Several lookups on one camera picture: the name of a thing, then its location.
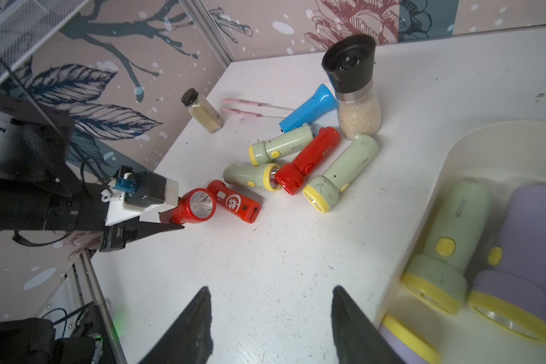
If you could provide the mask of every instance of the wallpaper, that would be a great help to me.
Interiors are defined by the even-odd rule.
[[[11,3],[0,0],[0,11]],[[182,94],[208,94],[224,67],[177,0],[95,0],[16,72],[38,101],[73,117],[73,142],[113,174],[120,164],[154,169],[191,119]],[[10,80],[0,91],[21,96]],[[36,243],[60,237],[22,233]],[[0,232],[0,321],[33,316],[78,249],[26,248],[12,235]]]
[[[109,174],[154,169],[191,118],[182,93],[209,93],[223,72],[178,0],[94,0],[17,70],[40,102],[73,117],[73,142]],[[1,89],[20,96],[12,81]]]
[[[323,52],[357,33],[389,44],[546,25],[546,0],[202,2],[207,9],[220,9],[220,20],[235,24],[219,28],[237,60]],[[237,34],[234,40],[231,33]]]

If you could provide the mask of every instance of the salt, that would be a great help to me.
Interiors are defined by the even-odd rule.
[[[379,131],[381,113],[376,93],[371,90],[356,101],[338,100],[338,118],[342,134],[353,140],[356,134],[374,135]]]

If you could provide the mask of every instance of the black jar lid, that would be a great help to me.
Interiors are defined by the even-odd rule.
[[[192,87],[182,95],[182,98],[180,100],[182,101],[182,104],[184,104],[184,106],[190,106],[194,104],[197,98],[198,91],[196,91],[194,87]]]
[[[337,93],[360,90],[372,79],[376,41],[367,34],[341,40],[327,50],[321,65]]]

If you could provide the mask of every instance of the green flashlight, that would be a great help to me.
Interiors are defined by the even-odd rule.
[[[253,165],[271,163],[281,156],[287,156],[304,149],[312,140],[312,128],[306,124],[268,142],[253,144],[248,148],[248,156]]]
[[[463,273],[479,243],[491,208],[491,193],[461,181],[447,193],[425,238],[400,279],[413,293],[456,315],[467,294]]]
[[[277,191],[281,185],[275,179],[275,174],[279,171],[279,164],[267,163],[254,167],[252,165],[230,165],[225,168],[222,174],[226,183],[259,187],[267,191]]]
[[[357,134],[324,174],[305,186],[303,194],[315,208],[323,213],[328,212],[338,202],[340,192],[350,185],[378,152],[379,145],[371,136]]]

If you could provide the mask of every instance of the flashlight lens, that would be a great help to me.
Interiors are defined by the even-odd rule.
[[[324,210],[321,209],[320,205],[317,204],[317,202],[315,202],[314,198],[311,197],[308,193],[305,194],[307,199],[310,200],[310,202],[312,203],[313,206],[315,206],[315,208],[317,208],[318,210],[320,210],[321,212],[324,212]]]
[[[269,183],[271,184],[271,188],[273,189],[279,188],[279,182],[277,182],[277,179],[275,178],[277,172],[279,172],[279,169],[277,167],[274,167],[271,169],[271,174],[269,176]]]
[[[212,199],[206,192],[198,191],[190,198],[190,210],[198,218],[205,218],[212,212]]]
[[[411,288],[411,287],[408,287],[415,295],[421,297],[423,300],[429,302],[430,304],[432,304],[433,306],[437,307],[438,309],[441,309],[441,310],[444,310],[445,312],[449,312],[448,309],[446,309],[443,305],[439,304],[437,301],[435,301],[434,299],[430,298],[429,296],[427,296],[426,294],[424,294],[424,292],[422,291],[418,291],[416,290],[415,288]]]
[[[528,337],[530,339],[534,339],[534,340],[539,339],[538,335],[536,335],[535,333],[518,325],[517,323],[513,322],[512,320],[510,320],[509,318],[503,315],[500,315],[499,313],[495,313],[494,311],[486,310],[484,308],[477,307],[477,306],[474,306],[474,308],[483,316],[486,316],[488,319],[495,321],[496,323],[504,326],[507,329],[515,331],[518,334]]]

